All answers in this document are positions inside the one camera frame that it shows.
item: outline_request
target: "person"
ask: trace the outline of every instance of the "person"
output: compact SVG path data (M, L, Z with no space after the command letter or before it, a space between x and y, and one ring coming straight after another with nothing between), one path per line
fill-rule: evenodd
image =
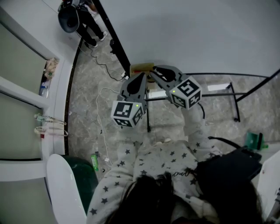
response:
M203 198L195 176L198 162L221 156L208 139L202 111L182 109L188 141L157 143L145 149L137 133L120 133L118 160L93 194L87 224L262 224L259 198L248 182L222 191L213 207Z
M97 12L96 7L91 0L80 0L80 8L77 9L80 25L77 29L77 33L84 38L85 42L93 45L93 47L96 48L98 47L96 40L90 36L83 24L88 25L89 28L92 29L92 31L95 33L95 35L98 36L100 41L103 41L108 33L106 31L101 31L85 5L89 6L89 8L94 12Z

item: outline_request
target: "gray marble floor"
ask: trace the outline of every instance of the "gray marble floor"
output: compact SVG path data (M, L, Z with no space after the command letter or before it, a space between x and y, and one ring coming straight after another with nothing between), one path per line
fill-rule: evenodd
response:
M116 56L111 54L108 36L98 43L92 55L97 56L99 63L107 64L111 76L120 79L123 69ZM91 155L97 151L99 171L98 179L110 170L110 164L105 162L107 152L104 144L104 133L101 132L97 116L96 98L103 87L119 91L122 85L109 77L105 66L97 65L90 57L91 50L82 46L73 78L69 108L69 154L85 158L91 162ZM199 75L195 79L202 85L204 93L207 85L232 82L235 92L248 91L262 78L227 75ZM233 97L207 97L201 104L206 113L210 136L223 137L240 145L244 144L248 131L262 132L266 141L280 140L280 78L276 77L257 92L238 103L241 122L234 122L235 108ZM98 97L98 114L105 131L108 156L114 162L117 159L116 149L120 143L119 128L110 118L111 105L117 94L104 89ZM149 147L165 138L183 139L183 119L179 109L168 101L149 102L151 132L147 133L147 117L144 116L138 128L139 136L143 137L144 146ZM224 143L217 143L223 152L232 148Z

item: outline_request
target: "shoe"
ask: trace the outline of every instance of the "shoe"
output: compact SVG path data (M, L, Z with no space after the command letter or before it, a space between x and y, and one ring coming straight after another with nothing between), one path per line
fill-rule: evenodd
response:
M108 35L108 33L106 31L103 32L103 38L100 39L100 41L104 41L105 37Z

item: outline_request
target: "black metal frame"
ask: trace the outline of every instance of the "black metal frame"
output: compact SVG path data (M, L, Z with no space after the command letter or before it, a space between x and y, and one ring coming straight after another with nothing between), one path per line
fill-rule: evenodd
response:
M112 47L112 53L114 53L117 58L119 59L122 67L124 68L125 72L127 73L127 75L130 75L130 62L126 56L126 53L119 41L119 38L106 14L106 12L104 11L103 6L101 5L99 0L93 0L94 5L96 6L101 18L103 19L106 27L108 28L108 31L110 32L113 41L110 43L111 47ZM245 97L249 96L250 94L252 94L253 92L255 92L256 90L258 90L259 88L261 88L263 85L265 85L267 82L269 82L271 79L273 79L276 75L278 75L280 73L280 69L278 69L274 74L272 74L270 77L266 77L266 76L261 76L261 75L252 75L252 74L242 74L242 73L185 73L187 75L211 75L211 74L219 74L219 75L241 75L241 76L254 76L254 77L262 77L264 78L263 81L261 81L258 85L256 85L254 88L252 88L251 90L249 90L246 93L235 93L234 89L233 89L233 85L232 83L230 83L230 85L228 86L228 89L230 88L232 93L221 93L221 94L203 94L202 97L213 97L213 96L233 96L234 97L234 104L235 104L235 108L236 108L236 113L237 113L237 117L234 118L234 121L236 122L240 122L240 114L239 114L239 108L238 108L238 102L241 101L242 99L244 99ZM165 100L166 97L162 97L162 98L155 98L155 99L146 99L147 102L149 101L158 101L158 100ZM150 125L149 125L149 112L147 109L147 121L148 121L148 132L151 130Z

